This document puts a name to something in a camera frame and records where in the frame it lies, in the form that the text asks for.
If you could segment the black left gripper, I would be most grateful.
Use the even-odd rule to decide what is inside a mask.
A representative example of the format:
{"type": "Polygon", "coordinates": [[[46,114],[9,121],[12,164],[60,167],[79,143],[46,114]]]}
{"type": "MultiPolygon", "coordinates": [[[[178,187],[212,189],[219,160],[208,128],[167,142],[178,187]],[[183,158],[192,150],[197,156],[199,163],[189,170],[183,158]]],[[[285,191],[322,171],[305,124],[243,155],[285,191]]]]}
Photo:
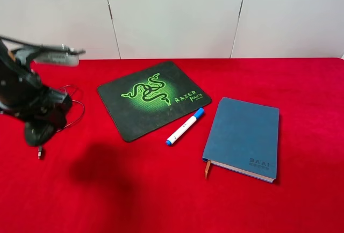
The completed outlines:
{"type": "Polygon", "coordinates": [[[33,59],[50,45],[17,44],[18,48],[8,49],[1,42],[1,112],[24,123],[45,121],[57,130],[64,128],[71,97],[44,84],[31,68],[33,59]]]}

